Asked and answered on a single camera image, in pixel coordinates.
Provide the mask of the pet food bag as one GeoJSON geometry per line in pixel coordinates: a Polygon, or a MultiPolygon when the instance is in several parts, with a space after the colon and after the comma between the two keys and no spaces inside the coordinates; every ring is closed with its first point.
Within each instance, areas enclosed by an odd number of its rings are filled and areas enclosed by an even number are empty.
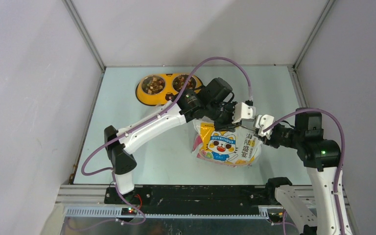
{"type": "Polygon", "coordinates": [[[202,160],[232,167],[247,166],[261,155],[262,141],[244,127],[234,131],[216,131],[214,124],[194,120],[197,132],[192,151],[202,160]]]}

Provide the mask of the yellow double pet bowl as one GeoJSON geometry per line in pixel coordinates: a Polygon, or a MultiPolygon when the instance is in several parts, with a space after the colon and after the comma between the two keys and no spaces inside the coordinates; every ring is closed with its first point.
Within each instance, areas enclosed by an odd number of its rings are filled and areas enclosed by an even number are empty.
{"type": "Polygon", "coordinates": [[[147,106],[164,105],[181,91],[187,78],[187,73],[148,75],[138,83],[136,98],[147,106]]]}

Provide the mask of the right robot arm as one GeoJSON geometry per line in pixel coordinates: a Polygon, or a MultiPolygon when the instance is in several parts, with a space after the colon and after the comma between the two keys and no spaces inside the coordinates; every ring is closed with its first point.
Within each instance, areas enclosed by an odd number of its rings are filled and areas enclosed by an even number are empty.
{"type": "Polygon", "coordinates": [[[337,118],[317,108],[299,108],[274,120],[259,115],[255,124],[257,135],[265,145],[284,146],[297,151],[312,184],[316,215],[294,196],[286,178],[284,184],[265,191],[272,205],[281,204],[302,235],[352,235],[343,195],[342,166],[345,157],[345,136],[337,118]],[[338,127],[341,143],[323,137],[322,115],[330,117],[338,127]]]}

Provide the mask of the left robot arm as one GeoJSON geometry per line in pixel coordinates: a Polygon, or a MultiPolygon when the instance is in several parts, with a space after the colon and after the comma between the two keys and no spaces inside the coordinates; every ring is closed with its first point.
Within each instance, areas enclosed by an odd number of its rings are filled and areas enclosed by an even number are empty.
{"type": "Polygon", "coordinates": [[[109,160],[113,166],[116,197],[124,204],[135,198],[132,170],[137,162],[133,153],[146,142],[167,130],[194,119],[209,118],[218,131],[232,131],[241,124],[235,120],[240,109],[237,102],[225,99],[233,95],[232,87],[222,78],[214,78],[198,92],[182,89],[164,106],[144,119],[117,130],[113,126],[104,129],[104,141],[109,160]]]}

